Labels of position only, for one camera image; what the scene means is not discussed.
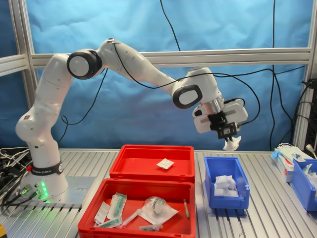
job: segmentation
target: red plastic box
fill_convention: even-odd
[[[157,166],[164,158],[174,164]],[[110,178],[183,181],[195,184],[194,148],[191,146],[124,145],[115,159]]]
[[[141,208],[145,200],[151,196],[165,199],[179,212],[165,222],[159,232],[140,231],[139,226],[150,223],[139,216],[126,226],[126,230],[94,227],[94,217],[102,202],[110,204],[116,192],[126,194],[128,197],[122,214],[123,220]],[[183,199],[187,201],[189,219],[185,214]],[[105,179],[80,220],[78,230],[80,238],[194,238],[196,235],[194,185],[189,182]]]

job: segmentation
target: green led light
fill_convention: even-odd
[[[42,197],[42,199],[45,199],[49,196],[48,192],[47,192],[47,189],[45,187],[45,183],[42,181],[41,182],[41,185],[42,185],[42,190],[43,190],[43,193],[44,193],[44,196]]]

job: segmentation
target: sterile package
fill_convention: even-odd
[[[106,221],[106,222],[102,223],[102,224],[101,224],[100,226],[98,226],[98,227],[113,228],[113,227],[119,226],[121,223],[122,223],[122,218],[121,218],[121,217],[118,217],[118,218],[116,218],[116,219]]]
[[[271,157],[275,161],[278,170],[283,175],[285,182],[291,182],[294,172],[293,161],[289,161],[287,158],[285,158],[278,149],[275,149],[275,151],[271,154]]]
[[[281,143],[278,145],[278,150],[283,154],[283,156],[293,163],[293,159],[298,162],[304,162],[305,159],[313,159],[309,155],[305,154],[298,147],[292,146],[287,143]]]
[[[239,197],[236,181],[230,176],[218,176],[214,184],[215,196]]]
[[[159,162],[157,164],[157,166],[163,168],[163,169],[166,169],[168,170],[172,165],[174,164],[173,161],[171,160],[168,160],[168,159],[163,159],[161,162]]]
[[[112,196],[110,209],[109,209],[107,218],[110,220],[113,220],[115,218],[121,217],[126,201],[127,201],[126,195],[116,193],[114,196]]]
[[[110,206],[103,202],[94,218],[94,221],[100,225],[105,222]]]
[[[164,199],[150,197],[144,203],[141,217],[153,225],[159,225],[168,221],[176,213],[178,211],[171,208]]]

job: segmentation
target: mounting plate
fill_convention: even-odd
[[[47,206],[54,204],[55,207],[80,208],[86,200],[86,196],[96,177],[66,176],[68,188],[62,194],[48,199],[46,202],[30,202],[25,205]]]

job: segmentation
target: blue curtain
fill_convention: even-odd
[[[277,1],[275,47],[307,47],[312,0]],[[41,1],[29,0],[28,10],[36,53],[69,53],[78,49],[98,48],[103,40],[115,37],[138,51],[176,51],[172,31],[159,0],[117,1]],[[272,47],[272,0],[163,0],[181,50],[211,50]],[[277,65],[276,72],[300,65]],[[212,72],[246,73],[265,65],[211,67]],[[161,68],[177,78],[190,68]],[[284,107],[293,115],[302,88],[304,69],[280,74]],[[79,121],[93,102],[102,75],[74,80],[61,115],[70,123]],[[261,113],[253,123],[239,132],[240,150],[268,150],[272,128],[269,98],[272,74],[268,71],[241,77],[250,84],[261,102]],[[217,79],[224,98],[246,100],[249,119],[258,110],[254,95],[233,78]],[[276,146],[290,128],[281,110],[276,85],[273,97]],[[123,144],[192,145],[195,149],[222,149],[223,140],[214,132],[198,134],[191,116],[192,109],[175,107],[161,90],[144,88],[117,73],[108,72],[96,104],[83,122],[69,126],[61,147],[119,148]],[[58,140],[65,124],[59,119],[52,129]]]

